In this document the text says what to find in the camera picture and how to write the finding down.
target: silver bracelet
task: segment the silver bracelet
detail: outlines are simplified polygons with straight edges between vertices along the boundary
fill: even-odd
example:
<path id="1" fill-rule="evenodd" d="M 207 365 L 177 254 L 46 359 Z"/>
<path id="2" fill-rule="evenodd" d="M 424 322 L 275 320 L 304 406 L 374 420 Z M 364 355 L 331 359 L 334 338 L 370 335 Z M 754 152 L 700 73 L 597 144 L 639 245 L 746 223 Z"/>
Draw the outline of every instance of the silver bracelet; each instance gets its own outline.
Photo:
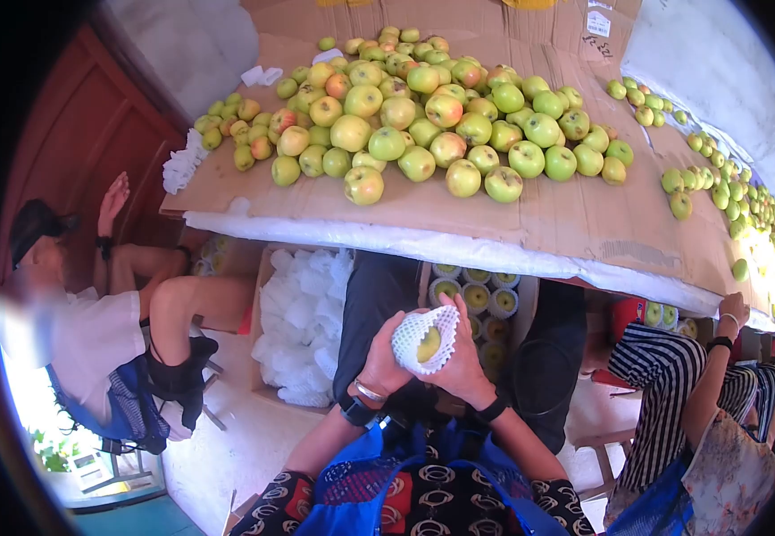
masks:
<path id="1" fill-rule="evenodd" d="M 388 400 L 386 396 L 381 396 L 380 394 L 374 393 L 373 391 L 370 391 L 369 389 L 365 388 L 363 384 L 361 384 L 361 381 L 358 380 L 357 378 L 355 378 L 354 385 L 355 385 L 355 389 L 357 389 L 360 394 L 366 396 L 373 402 L 384 403 Z"/>

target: black watch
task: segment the black watch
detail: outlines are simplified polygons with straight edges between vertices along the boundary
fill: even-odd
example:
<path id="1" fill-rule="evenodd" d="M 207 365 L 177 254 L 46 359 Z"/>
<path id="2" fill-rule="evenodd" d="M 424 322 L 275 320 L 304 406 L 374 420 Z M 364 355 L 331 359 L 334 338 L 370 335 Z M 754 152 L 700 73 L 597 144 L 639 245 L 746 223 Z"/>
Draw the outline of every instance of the black watch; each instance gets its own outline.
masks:
<path id="1" fill-rule="evenodd" d="M 343 394 L 339 401 L 340 413 L 352 426 L 363 427 L 375 419 L 376 411 L 368 408 L 359 396 Z"/>

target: white bracelet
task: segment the white bracelet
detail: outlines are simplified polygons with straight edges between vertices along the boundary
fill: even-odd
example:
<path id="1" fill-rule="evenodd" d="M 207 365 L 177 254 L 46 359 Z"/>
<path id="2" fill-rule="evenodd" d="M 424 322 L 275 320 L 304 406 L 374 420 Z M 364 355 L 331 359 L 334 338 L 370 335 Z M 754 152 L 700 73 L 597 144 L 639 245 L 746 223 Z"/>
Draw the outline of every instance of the white bracelet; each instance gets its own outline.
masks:
<path id="1" fill-rule="evenodd" d="M 730 319 L 732 319 L 732 321 L 736 323 L 736 333 L 739 333 L 739 331 L 742 330 L 742 327 L 739 325 L 739 319 L 736 318 L 736 316 L 731 313 L 725 313 L 721 315 L 721 318 L 724 318 L 725 316 L 729 316 Z"/>

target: bare leg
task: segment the bare leg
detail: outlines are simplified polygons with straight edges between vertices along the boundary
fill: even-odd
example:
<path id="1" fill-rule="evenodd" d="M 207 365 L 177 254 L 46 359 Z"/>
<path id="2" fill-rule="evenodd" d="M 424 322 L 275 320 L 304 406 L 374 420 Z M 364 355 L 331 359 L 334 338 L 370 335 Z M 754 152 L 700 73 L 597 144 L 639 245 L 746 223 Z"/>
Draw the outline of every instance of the bare leg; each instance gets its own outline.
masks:
<path id="1" fill-rule="evenodd" d="M 207 327 L 236 331 L 253 302 L 254 287 L 253 280 L 226 277 L 186 275 L 162 281 L 149 305 L 153 357 L 168 366 L 184 363 L 195 315 L 202 316 Z"/>

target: black cap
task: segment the black cap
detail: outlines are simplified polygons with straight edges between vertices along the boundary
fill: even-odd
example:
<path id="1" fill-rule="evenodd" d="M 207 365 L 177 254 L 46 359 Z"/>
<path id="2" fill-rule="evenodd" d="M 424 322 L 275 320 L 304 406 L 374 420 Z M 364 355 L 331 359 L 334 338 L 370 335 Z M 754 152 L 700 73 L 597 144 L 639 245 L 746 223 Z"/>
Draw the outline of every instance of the black cap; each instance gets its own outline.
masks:
<path id="1" fill-rule="evenodd" d="M 44 236 L 59 237 L 67 230 L 77 228 L 79 221 L 78 214 L 57 216 L 41 199 L 26 202 L 9 229 L 9 254 L 12 255 L 13 269 L 18 267 L 37 240 Z"/>

